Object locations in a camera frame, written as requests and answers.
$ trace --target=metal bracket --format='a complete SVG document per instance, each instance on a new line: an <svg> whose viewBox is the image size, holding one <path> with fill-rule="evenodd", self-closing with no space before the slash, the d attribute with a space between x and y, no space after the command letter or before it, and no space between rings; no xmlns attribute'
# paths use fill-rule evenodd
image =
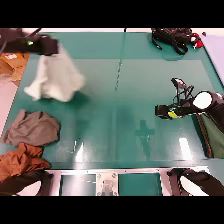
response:
<svg viewBox="0 0 224 224"><path fill-rule="evenodd" d="M99 173L96 175L96 196L118 196L117 173Z"/></svg>

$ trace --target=green tabletop surface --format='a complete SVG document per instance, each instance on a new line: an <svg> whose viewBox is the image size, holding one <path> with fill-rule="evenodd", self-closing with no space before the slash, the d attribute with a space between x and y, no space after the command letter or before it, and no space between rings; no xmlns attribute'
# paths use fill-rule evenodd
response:
<svg viewBox="0 0 224 224"><path fill-rule="evenodd" d="M19 110L43 111L61 127L60 140L44 147L43 158L52 169L208 165L224 181L224 161L206 157L194 116L174 120L155 116L157 104L173 101L173 77L194 85L193 94L201 90L224 93L204 48L194 50L189 45L188 53L179 56L163 43L163 50L157 49L147 33L49 35L68 51L86 78L85 86L67 103L33 101L24 92L37 72L39 56L32 55L4 131ZM11 145L0 144L1 154L11 149Z"/></svg>

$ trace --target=metal frame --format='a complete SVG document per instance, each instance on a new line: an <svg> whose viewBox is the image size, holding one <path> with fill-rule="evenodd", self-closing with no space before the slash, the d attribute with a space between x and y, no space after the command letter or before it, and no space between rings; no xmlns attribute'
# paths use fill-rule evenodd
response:
<svg viewBox="0 0 224 224"><path fill-rule="evenodd" d="M170 187L169 176L167 175L167 172L172 170L173 168L191 168L195 171L203 170L207 173L210 173L207 166L170 167L170 168L137 168L137 169L47 170L48 173L54 174L54 177L52 178L52 184L51 184L49 195L59 196L61 176L63 175L87 175L87 174L102 175L103 174L103 176L107 176L107 174L111 174L112 176L114 173L116 174L159 173L163 196L171 196L172 195L171 187ZM118 179L116 179L116 181L115 181L115 192L117 192L117 195L118 195L118 189L117 189Z"/></svg>

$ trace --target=black object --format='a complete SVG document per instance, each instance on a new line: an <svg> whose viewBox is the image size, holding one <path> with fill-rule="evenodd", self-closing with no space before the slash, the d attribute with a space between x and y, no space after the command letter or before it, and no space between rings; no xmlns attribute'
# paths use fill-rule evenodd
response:
<svg viewBox="0 0 224 224"><path fill-rule="evenodd" d="M205 113L224 133L224 95L212 93L209 91L201 91L195 97L192 96L193 86L187 86L183 80L172 78L171 80L177 89L177 102L170 105L157 105L155 107L155 115L162 119L182 118L186 115ZM200 109L193 104L194 100L201 93L208 93L212 102L205 109Z"/></svg>
<svg viewBox="0 0 224 224"><path fill-rule="evenodd" d="M41 28L28 34L21 28L0 28L0 54L9 53L35 53L51 56L58 54L58 41L48 35L38 34Z"/></svg>
<svg viewBox="0 0 224 224"><path fill-rule="evenodd" d="M162 47L156 43L160 40L171 44L179 55L185 55L188 52L187 44L191 41L192 30L190 28L151 28L152 43L160 50Z"/></svg>
<svg viewBox="0 0 224 224"><path fill-rule="evenodd" d="M173 196L191 196L181 185L181 176L186 177L199 186L209 196L224 196L224 186L222 183L204 171L195 172L189 168L174 168L167 175L169 176Z"/></svg>
<svg viewBox="0 0 224 224"><path fill-rule="evenodd" d="M31 171L20 176L9 177L0 183L0 196L17 195L25 187L37 181L41 181L41 187L35 196L48 196L52 177L53 174L49 174L44 170Z"/></svg>

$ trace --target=crumpled cloth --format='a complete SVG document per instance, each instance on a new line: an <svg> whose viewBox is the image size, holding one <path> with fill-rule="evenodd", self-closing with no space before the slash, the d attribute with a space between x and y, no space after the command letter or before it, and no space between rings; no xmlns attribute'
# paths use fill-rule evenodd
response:
<svg viewBox="0 0 224 224"><path fill-rule="evenodd" d="M16 150L0 155L0 181L32 170L50 168L50 163L40 158L41 154L41 147L20 143Z"/></svg>
<svg viewBox="0 0 224 224"><path fill-rule="evenodd" d="M60 44L58 54L40 57L36 78L24 91L33 100L54 98L68 102L84 83L83 75Z"/></svg>
<svg viewBox="0 0 224 224"><path fill-rule="evenodd" d="M1 141L15 147L18 147L19 143L44 146L58 140L58 131L57 121L47 113L27 113L20 110Z"/></svg>

